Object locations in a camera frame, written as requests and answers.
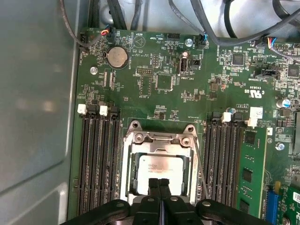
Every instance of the white label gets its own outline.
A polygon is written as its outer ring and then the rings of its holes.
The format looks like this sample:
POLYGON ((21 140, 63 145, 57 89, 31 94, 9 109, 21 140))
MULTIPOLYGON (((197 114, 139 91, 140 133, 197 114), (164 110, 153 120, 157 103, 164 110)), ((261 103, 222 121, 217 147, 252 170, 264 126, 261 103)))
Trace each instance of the white label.
POLYGON ((267 127, 267 135, 273 135, 273 128, 267 127))
POLYGON ((300 203, 300 195, 298 193, 294 192, 292 198, 295 202, 300 203))
POLYGON ((250 107, 250 118, 252 118, 252 119, 262 119, 263 118, 263 108, 261 108, 261 107, 250 107))

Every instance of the screw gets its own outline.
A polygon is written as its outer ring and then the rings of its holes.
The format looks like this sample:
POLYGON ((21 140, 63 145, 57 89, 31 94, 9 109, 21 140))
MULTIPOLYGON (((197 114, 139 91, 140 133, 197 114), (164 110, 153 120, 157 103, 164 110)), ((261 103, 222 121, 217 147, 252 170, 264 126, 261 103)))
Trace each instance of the screw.
POLYGON ((141 143, 144 140, 144 136, 142 134, 136 134, 135 135, 135 142, 141 143))
POLYGON ((178 200, 178 198, 175 197, 175 196, 172 196, 172 197, 170 198, 170 200, 173 201, 173 202, 176 202, 176 201, 178 200))
POLYGON ((186 47, 192 47, 193 46, 193 40, 188 38, 186 39, 186 41, 184 42, 186 47))
POLYGON ((97 67, 91 67, 91 68, 90 68, 90 73, 91 73, 92 75, 96 75, 96 74, 98 73, 97 67))
POLYGON ((188 137, 185 137, 185 138, 182 139, 182 145, 183 146, 187 147, 187 146, 190 145, 190 143, 191 143, 191 141, 188 137))
POLYGON ((211 204, 209 202, 203 202, 202 205, 206 206, 206 207, 209 207, 211 206, 211 204))
POLYGON ((278 150, 278 151, 282 151, 283 149, 285 149, 285 145, 283 143, 280 143, 278 142, 275 146, 275 148, 278 150))

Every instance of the wire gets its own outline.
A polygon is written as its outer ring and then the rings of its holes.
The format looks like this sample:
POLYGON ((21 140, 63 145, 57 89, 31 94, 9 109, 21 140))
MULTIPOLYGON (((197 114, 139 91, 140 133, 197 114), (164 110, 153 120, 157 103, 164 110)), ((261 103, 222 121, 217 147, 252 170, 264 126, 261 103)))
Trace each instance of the wire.
POLYGON ((233 31, 233 28, 231 26, 231 23, 230 23, 230 6, 231 6, 231 3, 233 2, 234 0, 227 0, 225 2, 225 7, 224 7, 224 23, 225 23, 225 27, 226 27, 226 30, 227 30, 227 33, 229 34, 229 36, 231 38, 238 38, 234 31, 233 31))
POLYGON ((64 0, 60 0, 60 9, 61 9, 61 14, 62 14, 62 18, 64 20, 64 23, 65 23, 65 26, 67 28, 67 31, 69 32, 69 34, 71 35, 71 37, 74 39, 75 42, 77 42, 78 44, 80 44, 81 46, 83 47, 86 47, 86 48, 89 48, 91 47, 92 45, 94 45, 95 43, 97 43, 101 37, 105 34, 107 34, 108 32, 105 32, 102 34, 102 32, 97 36, 95 37, 91 42, 89 43, 84 43, 82 41, 80 41, 76 35, 74 34, 74 32, 72 31, 72 28, 70 26, 70 23, 69 23, 69 20, 68 20, 68 17, 67 17, 67 13, 66 13, 66 8, 65 8, 65 2, 64 0))
POLYGON ((137 30, 142 9, 142 0, 135 0, 135 14, 133 15, 130 29, 137 30))
POLYGON ((288 55, 280 52, 278 49, 274 48, 274 43, 277 40, 277 37, 272 38, 268 37, 268 47, 271 51, 275 52, 276 54, 288 58, 288 59, 293 59, 293 60, 300 60, 300 55, 288 55))
POLYGON ((122 13, 122 9, 118 0, 107 1, 109 10, 111 11, 112 20, 115 28, 120 30, 127 30, 125 19, 122 13))
POLYGON ((183 22, 185 22, 188 26, 193 28, 194 31, 196 31, 198 34, 204 35, 204 32, 199 29, 196 25, 194 25, 192 22, 190 22, 175 6, 173 0, 169 0, 169 6, 171 7, 172 11, 177 15, 178 18, 180 18, 183 22))
POLYGON ((259 39, 260 37, 266 36, 270 33, 273 33, 277 30, 279 30, 280 28, 282 28, 284 25, 286 25, 287 23, 289 23, 291 20, 295 19, 297 16, 300 15, 300 9, 298 9, 297 11, 295 11, 293 14, 291 14, 288 18, 283 19, 282 21, 276 23, 275 25, 271 26, 270 28, 263 30, 261 32, 258 32, 256 34, 253 34, 249 37, 243 37, 243 38, 237 38, 237 39, 226 39, 226 38, 218 38, 213 29, 211 28, 211 25, 206 17, 204 8, 202 3, 200 2, 200 0, 190 0, 193 10, 199 20, 200 23, 202 23, 202 26, 204 28, 204 30, 206 31, 206 33, 208 34, 208 36, 211 38, 211 40, 219 45, 219 46, 236 46, 236 45, 241 45, 243 43, 247 43, 249 41, 253 41, 256 39, 259 39))
MULTIPOLYGON (((290 14, 281 5, 280 0, 273 0, 272 5, 273 5, 275 13, 277 14, 277 16, 280 19, 283 20, 283 19, 287 18, 288 16, 290 16, 290 14)), ((290 21, 289 24, 295 26, 297 29, 300 30, 300 21, 299 20, 294 19, 294 20, 290 21)))

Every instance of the gray cable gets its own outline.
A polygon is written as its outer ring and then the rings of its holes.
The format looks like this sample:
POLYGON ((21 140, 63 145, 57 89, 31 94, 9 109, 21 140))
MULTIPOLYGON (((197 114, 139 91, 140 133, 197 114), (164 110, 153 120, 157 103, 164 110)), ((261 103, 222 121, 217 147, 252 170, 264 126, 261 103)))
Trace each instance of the gray cable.
POLYGON ((291 14, 289 17, 283 19, 282 21, 276 23, 275 25, 271 26, 270 28, 263 30, 261 32, 258 32, 256 34, 253 34, 251 36, 248 37, 243 37, 243 38, 237 38, 237 39, 220 39, 218 38, 213 29, 211 28, 211 25, 206 17, 203 5, 201 3, 200 0, 190 0, 193 10, 197 16, 197 19, 199 20, 199 22, 202 24, 204 30, 206 31, 206 33, 208 34, 208 36, 211 38, 211 40, 219 45, 219 46, 225 46, 225 47, 229 47, 229 46, 236 46, 236 45, 241 45, 243 43, 247 43, 249 41, 253 41, 253 40, 257 40, 260 37, 264 37, 268 34, 271 34, 277 30, 279 30, 280 28, 282 28, 283 26, 285 26, 287 23, 289 23, 290 21, 294 20, 295 18, 297 18, 300 15, 300 9, 298 9, 297 11, 295 11, 293 14, 291 14))
POLYGON ((137 30, 137 26, 139 24, 139 19, 141 15, 141 9, 142 9, 142 0, 135 0, 135 14, 132 18, 131 30, 137 30))
POLYGON ((204 176, 204 171, 203 171, 201 157, 200 157, 200 150, 198 148, 196 138, 194 138, 194 144, 195 144, 195 147, 196 147, 196 153, 197 153, 197 157, 198 157, 198 165, 199 165, 199 168, 200 168, 201 180, 202 180, 202 186, 203 186, 203 189, 204 189, 205 198, 208 199, 209 196, 208 196, 208 190, 207 190, 207 186, 206 186, 206 179, 205 179, 205 176, 204 176))
POLYGON ((190 22, 175 6, 173 0, 169 0, 169 6, 171 7, 172 11, 177 15, 178 18, 180 18, 183 22, 185 22, 188 26, 193 28, 194 31, 196 31, 198 34, 204 35, 204 32, 200 30, 196 25, 194 25, 192 22, 190 22))
POLYGON ((65 8, 65 2, 64 2, 64 0, 60 0, 60 9, 61 9, 62 18, 63 18, 63 20, 64 20, 64 22, 65 22, 65 26, 66 26, 66 28, 67 28, 69 34, 71 35, 71 37, 74 39, 75 42, 77 42, 78 44, 80 44, 80 45, 83 46, 83 47, 88 48, 88 47, 91 47, 92 45, 94 45, 95 43, 97 43, 97 42, 101 39, 102 35, 99 34, 97 37, 95 37, 95 38, 94 38, 91 42, 89 42, 89 43, 84 43, 84 42, 80 41, 80 40, 75 36, 75 34, 74 34, 74 32, 72 31, 72 28, 71 28, 71 26, 70 26, 70 23, 69 23, 69 20, 68 20, 68 17, 67 17, 67 13, 66 13, 66 8, 65 8))
POLYGON ((284 54, 284 53, 278 51, 275 48, 271 48, 270 50, 273 51, 273 52, 275 52, 276 54, 282 56, 282 57, 285 57, 285 58, 288 58, 288 59, 292 59, 292 60, 300 60, 300 55, 287 55, 287 54, 284 54))

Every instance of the green circuit board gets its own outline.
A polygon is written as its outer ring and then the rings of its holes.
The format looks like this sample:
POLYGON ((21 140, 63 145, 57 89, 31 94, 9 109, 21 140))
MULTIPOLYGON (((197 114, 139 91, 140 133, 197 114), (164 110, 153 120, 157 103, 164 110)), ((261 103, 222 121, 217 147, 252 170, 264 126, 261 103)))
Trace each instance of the green circuit board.
MULTIPOLYGON (((87 29, 82 35, 93 39, 99 32, 87 29)), ((300 46, 294 43, 277 41, 275 47, 288 54, 300 52, 300 46)), ((194 35, 128 30, 115 30, 113 35, 103 36, 88 51, 80 53, 76 107, 85 104, 87 111, 98 110, 101 104, 118 108, 119 120, 114 129, 119 132, 113 136, 117 141, 112 142, 117 144, 107 152, 114 160, 114 188, 110 197, 103 201, 98 191, 90 193, 98 187, 97 182, 102 182, 98 175, 101 163, 96 163, 101 152, 95 147, 87 154, 84 146, 96 140, 99 133, 90 137, 91 128, 83 116, 77 114, 68 219, 119 197, 122 141, 132 120, 140 121, 145 130, 170 133, 182 132, 188 124, 193 124, 205 163, 205 152, 213 150, 206 140, 207 125, 216 126, 216 121, 223 127, 224 112, 239 116, 239 136, 234 140, 236 175, 228 176, 236 183, 235 198, 230 205, 265 218, 267 191, 273 188, 275 181, 289 185, 292 174, 300 171, 300 149, 294 147, 299 66, 299 62, 282 58, 267 45, 256 46, 254 42, 220 47, 194 35), (192 40, 191 46, 185 44, 187 39, 192 40), (116 46, 127 52, 128 59, 122 68, 108 62, 107 53, 116 46), (91 73, 92 67, 97 72, 91 73), (291 105, 279 108, 277 102, 286 98, 291 105), (219 112, 220 116, 213 117, 213 112, 219 112), (245 121, 250 123, 249 119, 257 120, 257 124, 247 126, 245 121), (277 150, 280 143, 285 146, 283 150, 277 150)), ((202 197, 199 181, 197 199, 202 197)))

